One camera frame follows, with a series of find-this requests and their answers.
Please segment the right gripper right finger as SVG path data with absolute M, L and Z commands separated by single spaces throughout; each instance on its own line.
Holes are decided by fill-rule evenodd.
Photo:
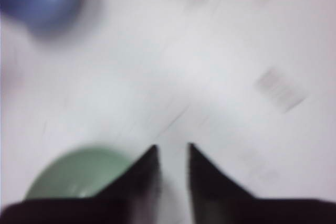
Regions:
M 188 146 L 195 223 L 335 223 L 335 203 L 258 198 L 222 173 L 195 144 Z

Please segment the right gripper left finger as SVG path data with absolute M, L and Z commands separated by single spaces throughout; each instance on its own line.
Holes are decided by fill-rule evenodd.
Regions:
M 25 200 L 7 207 L 1 223 L 156 223 L 160 191 L 159 149 L 152 145 L 96 195 Z

